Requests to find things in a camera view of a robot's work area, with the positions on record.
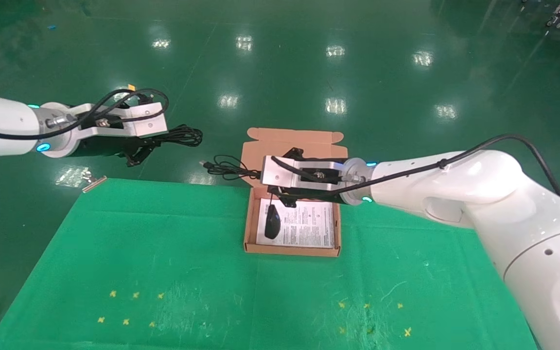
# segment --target green epoxy floor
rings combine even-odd
[[[80,104],[127,84],[154,87],[171,98],[170,126],[205,133],[199,148],[167,144],[135,168],[117,157],[0,157],[0,316],[80,193],[56,184],[69,169],[244,186],[198,162],[238,156],[250,126],[342,131],[350,156],[371,161],[514,132],[535,142],[560,181],[560,30],[544,27],[556,5],[0,0],[0,97]],[[238,37],[251,38],[250,51]],[[328,56],[333,46],[344,55]],[[236,106],[222,108],[222,96],[238,97]],[[327,99],[337,101],[329,111],[344,100],[345,113],[327,111]],[[523,146],[498,149],[547,186]]]

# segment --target black cable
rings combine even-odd
[[[276,158],[275,156],[271,156],[271,160],[273,160],[276,164],[278,164],[278,166],[280,166],[280,168],[291,171],[292,173],[294,173],[296,175],[300,175],[301,177],[305,177],[306,179],[309,179],[310,181],[313,181],[313,182],[328,182],[328,181],[326,181],[327,179],[320,179],[317,176],[312,175],[310,173],[307,173],[307,172],[305,172],[301,169],[294,168],[293,166],[290,166],[289,164],[286,164],[286,162],[281,161],[280,159]]]
[[[455,156],[455,157],[451,157],[449,159],[442,159],[438,162],[435,162],[433,164],[429,164],[426,166],[420,166],[418,168],[414,168],[414,169],[409,169],[406,171],[400,171],[398,173],[394,173],[391,175],[386,175],[383,177],[380,177],[378,179],[373,179],[373,180],[369,180],[366,182],[362,182],[361,184],[356,184],[353,186],[348,186],[346,188],[341,188],[341,189],[336,189],[334,191],[327,191],[325,193],[321,193],[321,194],[317,194],[317,195],[293,195],[293,194],[288,194],[288,193],[274,193],[276,196],[278,197],[290,197],[293,199],[314,199],[314,198],[319,198],[319,197],[327,197],[330,195],[338,195],[340,193],[345,193],[345,192],[349,192],[349,191],[353,191],[355,189],[360,189],[360,188],[365,188],[367,186],[372,186],[375,184],[380,184],[382,182],[385,181],[390,181],[393,179],[396,179],[398,177],[403,177],[403,176],[409,176],[409,175],[414,175],[417,173],[422,173],[424,171],[429,171],[429,170],[433,170],[433,169],[444,169],[445,166],[447,166],[448,164],[451,164],[452,162],[456,162],[456,161],[460,161],[461,159],[464,159],[466,157],[469,157],[471,155],[473,155],[474,153],[476,153],[477,151],[480,151],[481,149],[486,148],[487,146],[491,146],[492,144],[502,141],[502,140],[507,140],[507,139],[514,139],[514,140],[518,140],[522,143],[524,143],[524,145],[531,150],[531,153],[533,153],[533,155],[535,156],[535,159],[537,159],[537,162],[540,164],[540,166],[542,167],[542,170],[544,171],[544,174],[546,175],[548,181],[550,182],[550,184],[552,185],[553,189],[554,189],[554,193],[556,193],[559,197],[560,197],[560,186],[557,183],[556,179],[554,179],[554,175],[552,173],[552,171],[550,171],[549,166],[546,164],[546,161],[544,161],[542,155],[539,153],[538,149],[530,142],[528,141],[526,138],[520,136],[520,135],[516,135],[516,134],[504,134],[504,135],[499,135],[497,137],[493,137],[485,142],[482,142],[480,144],[478,144],[477,146],[474,146],[473,148],[464,151],[462,153],[460,153],[459,155]]]
[[[127,95],[125,95],[124,97],[119,99],[115,104],[112,104],[111,106],[107,107],[103,111],[100,111],[99,113],[96,113],[96,111],[101,106],[103,106],[109,99],[111,99],[112,97],[114,97],[118,93],[125,93],[125,92],[127,93]],[[80,126],[83,122],[85,122],[89,118],[93,118],[94,120],[100,119],[101,117],[103,117],[107,113],[111,112],[114,108],[117,108],[118,106],[120,106],[120,104],[122,104],[122,102],[125,102],[126,100],[128,100],[131,97],[142,95],[145,92],[156,93],[157,95],[164,98],[165,102],[164,102],[163,107],[160,111],[158,111],[157,113],[153,113],[151,115],[145,115],[144,117],[131,118],[131,119],[120,120],[120,121],[113,121],[113,122],[110,122],[110,123],[111,124],[128,123],[128,122],[136,122],[138,120],[146,120],[146,119],[149,119],[149,118],[157,117],[158,115],[161,115],[162,113],[164,113],[167,110],[167,107],[169,106],[169,100],[168,100],[167,96],[165,96],[164,93],[162,93],[161,91],[158,91],[157,89],[141,88],[141,89],[137,89],[135,91],[133,91],[131,89],[116,89],[116,90],[112,91],[111,93],[108,93],[107,95],[105,95],[99,102],[97,102],[92,107],[92,109],[90,109],[90,111],[88,113],[86,113],[86,115],[84,115],[79,120],[72,123],[71,125],[65,126],[62,129],[59,129],[59,130],[56,130],[56,131],[51,131],[49,133],[37,134],[37,135],[10,135],[10,134],[0,133],[0,138],[5,139],[5,140],[42,140],[42,139],[45,139],[45,138],[56,137],[58,135],[67,133],[68,131],[71,131],[72,129]]]
[[[167,133],[153,137],[154,141],[171,142],[188,147],[197,147],[202,142],[202,131],[181,124]]]
[[[218,161],[219,157],[227,157],[232,159],[238,164],[234,164],[230,161]],[[227,156],[227,155],[217,155],[213,157],[213,162],[202,161],[200,162],[202,166],[207,169],[207,173],[211,175],[222,175],[224,180],[236,180],[241,179],[242,177],[249,177],[250,179],[260,179],[261,172],[258,170],[250,170],[248,169],[245,164],[241,160],[236,157]]]

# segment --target cart wheel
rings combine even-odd
[[[554,22],[556,22],[556,20],[558,20],[557,16],[552,16],[550,18],[550,20],[548,22],[546,22],[546,27],[552,26],[554,24]]]

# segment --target box flap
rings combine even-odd
[[[247,135],[256,141],[243,144],[241,160],[248,169],[263,170],[263,157],[281,157],[291,148],[304,149],[307,158],[346,158],[347,148],[334,143],[343,139],[335,131],[250,128]],[[252,187],[263,187],[258,179],[243,177]]]
[[[293,141],[307,140],[309,143],[333,144],[343,139],[343,133],[338,131],[313,131],[291,129],[250,128],[247,135],[260,141]]]

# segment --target mouse cable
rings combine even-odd
[[[169,129],[165,134],[160,134],[151,138],[153,141],[171,142],[182,144],[187,147],[197,147],[200,142],[202,142],[202,131],[181,124],[175,128]]]
[[[229,158],[229,160],[220,160],[220,158]],[[243,162],[233,156],[227,155],[216,155],[213,157],[213,162],[201,161],[200,164],[207,169],[207,173],[211,175],[222,175],[224,180],[236,180],[242,177],[249,177],[250,179],[260,179],[261,172],[258,170],[248,169]]]

